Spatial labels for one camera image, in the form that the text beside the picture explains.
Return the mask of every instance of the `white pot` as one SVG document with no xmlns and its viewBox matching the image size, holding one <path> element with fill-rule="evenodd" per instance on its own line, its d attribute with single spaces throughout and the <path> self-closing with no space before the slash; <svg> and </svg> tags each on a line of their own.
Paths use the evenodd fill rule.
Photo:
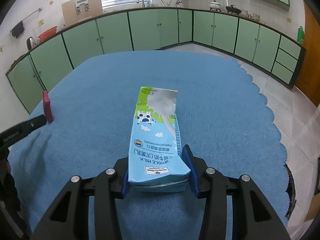
<svg viewBox="0 0 320 240">
<path fill-rule="evenodd" d="M 221 4 L 219 4 L 219 3 L 216 2 L 216 1 L 213 1 L 213 2 L 210 2 L 210 3 L 209 3 L 209 7 L 210 7 L 211 9 L 220 10 Z"/>
</svg>

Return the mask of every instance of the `crushed milk carton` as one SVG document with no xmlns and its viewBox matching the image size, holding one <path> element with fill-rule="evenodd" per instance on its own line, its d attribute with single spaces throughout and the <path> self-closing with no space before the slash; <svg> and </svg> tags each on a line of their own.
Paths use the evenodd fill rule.
<svg viewBox="0 0 320 240">
<path fill-rule="evenodd" d="M 179 157 L 177 91 L 141 87 L 131 131 L 128 181 L 148 192 L 184 191 L 190 169 Z"/>
</svg>

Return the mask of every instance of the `metal bolt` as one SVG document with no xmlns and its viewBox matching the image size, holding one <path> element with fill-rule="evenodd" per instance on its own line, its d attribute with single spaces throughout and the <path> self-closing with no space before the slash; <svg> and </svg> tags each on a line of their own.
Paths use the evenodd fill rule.
<svg viewBox="0 0 320 240">
<path fill-rule="evenodd" d="M 241 179 L 242 179 L 243 181 L 249 181 L 249 180 L 250 180 L 250 177 L 249 177 L 248 175 L 242 175 L 242 176 L 241 176 Z"/>
<path fill-rule="evenodd" d="M 205 170 L 208 174 L 214 174 L 216 172 L 216 170 L 214 168 L 207 168 Z"/>
<path fill-rule="evenodd" d="M 71 181 L 72 182 L 78 182 L 80 180 L 80 177 L 79 176 L 73 176 L 72 178 L 71 178 Z"/>
<path fill-rule="evenodd" d="M 112 174 L 114 174 L 115 172 L 116 172 L 116 170 L 113 169 L 113 168 L 109 168 L 109 169 L 106 170 L 106 174 L 108 174 L 108 175 L 112 175 Z"/>
</svg>

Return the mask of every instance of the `blue tablecloth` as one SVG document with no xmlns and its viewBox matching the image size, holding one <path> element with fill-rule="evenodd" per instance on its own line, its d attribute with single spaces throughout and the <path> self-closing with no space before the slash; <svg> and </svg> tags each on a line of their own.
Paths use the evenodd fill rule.
<svg viewBox="0 0 320 240">
<path fill-rule="evenodd" d="M 287 153 L 267 99 L 251 80 L 236 60 L 187 52 L 123 52 L 82 63 L 49 93 L 54 121 L 15 144 L 10 154 L 31 229 L 71 176 L 96 176 L 128 155 L 141 86 L 178 90 L 182 145 L 225 176 L 250 175 L 286 225 Z M 41 113 L 42 102 L 31 117 Z M 204 205 L 189 186 L 173 194 L 131 191 L 116 201 L 124 240 L 198 239 Z"/>
</svg>

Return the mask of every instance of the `floor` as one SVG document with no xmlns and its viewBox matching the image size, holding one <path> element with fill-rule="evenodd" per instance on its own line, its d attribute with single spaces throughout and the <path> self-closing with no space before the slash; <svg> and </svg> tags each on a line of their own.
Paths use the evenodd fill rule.
<svg viewBox="0 0 320 240">
<path fill-rule="evenodd" d="M 233 58 L 219 51 L 196 44 L 186 44 L 169 50 L 212 54 Z M 316 187 L 317 158 L 320 155 L 320 115 L 318 108 L 296 87 L 292 91 L 257 68 L 237 59 L 240 67 L 252 75 L 275 115 L 273 123 L 281 132 L 281 143 L 288 152 L 296 189 L 296 206 L 288 226 L 305 220 Z"/>
</svg>

